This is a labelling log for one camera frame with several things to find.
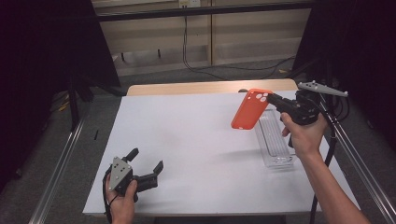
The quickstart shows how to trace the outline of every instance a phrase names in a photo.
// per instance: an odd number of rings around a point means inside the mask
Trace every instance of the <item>orange phone case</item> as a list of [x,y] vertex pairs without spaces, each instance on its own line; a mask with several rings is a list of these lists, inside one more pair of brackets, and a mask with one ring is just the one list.
[[252,129],[268,106],[266,99],[268,93],[273,92],[260,89],[249,90],[233,117],[231,127],[242,130]]

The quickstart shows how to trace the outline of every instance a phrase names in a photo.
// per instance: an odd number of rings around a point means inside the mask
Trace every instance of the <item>clear plastic container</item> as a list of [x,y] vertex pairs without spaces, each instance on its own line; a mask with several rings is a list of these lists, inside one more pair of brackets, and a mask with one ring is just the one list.
[[262,150],[262,158],[269,168],[291,167],[295,156],[281,134],[278,119],[274,109],[266,109],[254,129]]

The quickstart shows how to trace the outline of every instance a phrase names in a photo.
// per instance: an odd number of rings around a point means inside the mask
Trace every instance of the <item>metal bar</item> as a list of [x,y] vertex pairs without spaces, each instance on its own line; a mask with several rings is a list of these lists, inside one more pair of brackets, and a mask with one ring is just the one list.
[[104,14],[99,14],[97,17],[91,19],[96,19],[98,21],[130,21],[130,20],[168,18],[168,17],[185,17],[185,16],[214,15],[214,14],[241,13],[241,12],[303,9],[303,8],[312,8],[314,4],[315,1],[303,1],[303,2],[269,3],[269,4],[256,4],[256,5],[242,5],[242,6],[226,6],[226,7],[174,8],[174,9],[139,11],[139,12],[129,12],[129,13],[104,13]]
[[90,107],[88,106],[84,117],[81,118],[76,129],[69,134],[69,138],[67,139],[66,145],[64,146],[64,151],[62,152],[61,158],[56,164],[55,170],[52,173],[44,193],[41,195],[40,201],[38,202],[38,205],[32,214],[29,224],[44,223],[45,218],[47,217],[47,214],[50,210],[50,206],[52,205],[52,201],[55,197],[56,190],[61,182],[62,176],[64,175],[64,170],[77,143],[79,134],[81,133],[82,127],[84,125],[85,118],[87,118],[89,111]]
[[358,175],[361,177],[361,181],[368,189],[370,195],[372,196],[373,200],[381,211],[384,219],[389,224],[396,224],[396,210],[389,196],[382,189],[382,187],[374,178],[373,174],[367,168],[363,159],[359,155],[358,150],[353,146],[352,142],[347,137],[347,133],[344,131],[341,124],[338,122],[337,119],[334,119],[334,121],[336,137],[342,145],[345,153],[349,157],[349,160],[352,162],[352,165],[355,167]]

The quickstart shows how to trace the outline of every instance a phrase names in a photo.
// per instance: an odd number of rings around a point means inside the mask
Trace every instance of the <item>wall outlet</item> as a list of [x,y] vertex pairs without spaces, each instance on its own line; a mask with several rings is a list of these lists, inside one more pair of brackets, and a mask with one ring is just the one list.
[[178,6],[183,7],[200,7],[201,0],[178,0]]
[[190,7],[190,0],[178,0],[178,7]]
[[190,0],[190,7],[200,7],[201,0]]

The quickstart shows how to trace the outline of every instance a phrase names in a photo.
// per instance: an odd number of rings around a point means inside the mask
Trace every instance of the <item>white tabletop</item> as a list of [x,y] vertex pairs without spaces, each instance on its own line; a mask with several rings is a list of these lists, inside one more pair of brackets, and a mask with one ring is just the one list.
[[[295,91],[277,93],[295,97]],[[272,215],[310,211],[314,192],[300,161],[289,170],[268,169],[254,130],[231,128],[244,96],[211,93],[123,97],[83,213],[103,215],[104,173],[113,157],[126,156],[134,147],[140,151],[130,162],[135,175],[152,173],[159,161],[164,166],[158,188],[138,193],[138,215]],[[323,139],[323,157],[328,147]],[[346,195],[358,205],[335,159],[330,169]]]

